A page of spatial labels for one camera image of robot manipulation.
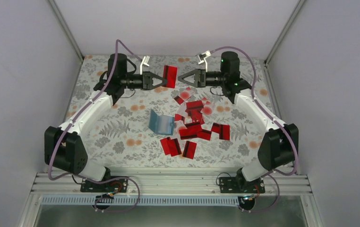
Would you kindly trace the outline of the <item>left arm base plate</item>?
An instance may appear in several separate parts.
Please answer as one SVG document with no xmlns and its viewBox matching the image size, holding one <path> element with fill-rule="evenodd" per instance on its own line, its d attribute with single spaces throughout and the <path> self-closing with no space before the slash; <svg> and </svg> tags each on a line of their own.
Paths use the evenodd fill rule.
<svg viewBox="0 0 360 227">
<path fill-rule="evenodd" d="M 95 193 L 111 193 L 111 192 L 126 192 L 128 186 L 128 179 L 123 176 L 108 176 L 103 181 L 107 183 L 94 183 L 89 180 L 83 180 L 80 191 L 81 192 L 95 192 Z"/>
</svg>

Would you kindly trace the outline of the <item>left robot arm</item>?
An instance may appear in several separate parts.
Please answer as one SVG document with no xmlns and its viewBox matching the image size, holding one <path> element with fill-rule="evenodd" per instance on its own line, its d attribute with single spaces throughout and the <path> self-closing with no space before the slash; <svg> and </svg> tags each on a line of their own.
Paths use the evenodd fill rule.
<svg viewBox="0 0 360 227">
<path fill-rule="evenodd" d="M 108 169 L 90 161 L 82 136 L 86 136 L 97 120 L 124 94 L 126 89 L 153 90 L 167 84 L 166 77 L 150 71 L 149 56 L 143 57 L 139 73 L 128 71 L 131 61 L 122 53 L 112 54 L 108 68 L 103 72 L 93 92 L 76 113 L 58 127 L 50 126 L 44 133 L 44 160 L 48 165 L 48 178 L 57 180 L 72 174 L 92 182 L 101 192 L 111 186 Z"/>
</svg>

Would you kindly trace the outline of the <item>teal leather card holder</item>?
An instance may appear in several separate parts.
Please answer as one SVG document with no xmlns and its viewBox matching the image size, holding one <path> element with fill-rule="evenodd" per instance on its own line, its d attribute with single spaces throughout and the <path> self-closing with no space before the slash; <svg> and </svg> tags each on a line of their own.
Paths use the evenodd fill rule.
<svg viewBox="0 0 360 227">
<path fill-rule="evenodd" d="M 151 110 L 148 128 L 158 135 L 172 135 L 175 128 L 174 117 L 158 115 L 154 110 Z"/>
</svg>

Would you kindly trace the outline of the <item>red card with stripe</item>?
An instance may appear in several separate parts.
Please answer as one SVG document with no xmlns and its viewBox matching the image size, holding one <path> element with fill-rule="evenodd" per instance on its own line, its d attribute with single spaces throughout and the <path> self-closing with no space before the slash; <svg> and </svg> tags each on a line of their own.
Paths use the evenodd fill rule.
<svg viewBox="0 0 360 227">
<path fill-rule="evenodd" d="M 165 65 L 163 70 L 163 78 L 166 79 L 164 87 L 175 88 L 178 68 Z"/>
</svg>

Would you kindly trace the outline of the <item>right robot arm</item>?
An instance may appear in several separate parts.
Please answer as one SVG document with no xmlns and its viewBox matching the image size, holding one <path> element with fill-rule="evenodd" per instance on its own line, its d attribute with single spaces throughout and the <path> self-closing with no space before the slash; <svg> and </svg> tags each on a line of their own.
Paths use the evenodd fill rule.
<svg viewBox="0 0 360 227">
<path fill-rule="evenodd" d="M 263 133 L 256 159 L 237 171 L 235 185 L 240 192 L 248 192 L 253 188 L 254 180 L 269 175 L 278 167 L 298 162 L 297 126 L 277 118 L 258 99 L 254 85 L 241 77 L 237 53 L 223 52 L 219 71 L 195 69 L 178 76 L 178 81 L 192 87 L 220 87 L 223 95 L 244 111 Z"/>
</svg>

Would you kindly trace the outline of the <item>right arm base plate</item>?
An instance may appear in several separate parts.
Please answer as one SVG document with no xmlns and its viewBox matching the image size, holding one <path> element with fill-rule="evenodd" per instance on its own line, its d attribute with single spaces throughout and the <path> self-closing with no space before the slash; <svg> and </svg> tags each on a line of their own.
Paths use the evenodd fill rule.
<svg viewBox="0 0 360 227">
<path fill-rule="evenodd" d="M 219 177 L 219 189 L 221 193 L 227 194 L 257 194 L 265 193 L 265 184 L 262 179 L 258 178 L 252 182 L 238 180 L 236 177 Z"/>
</svg>

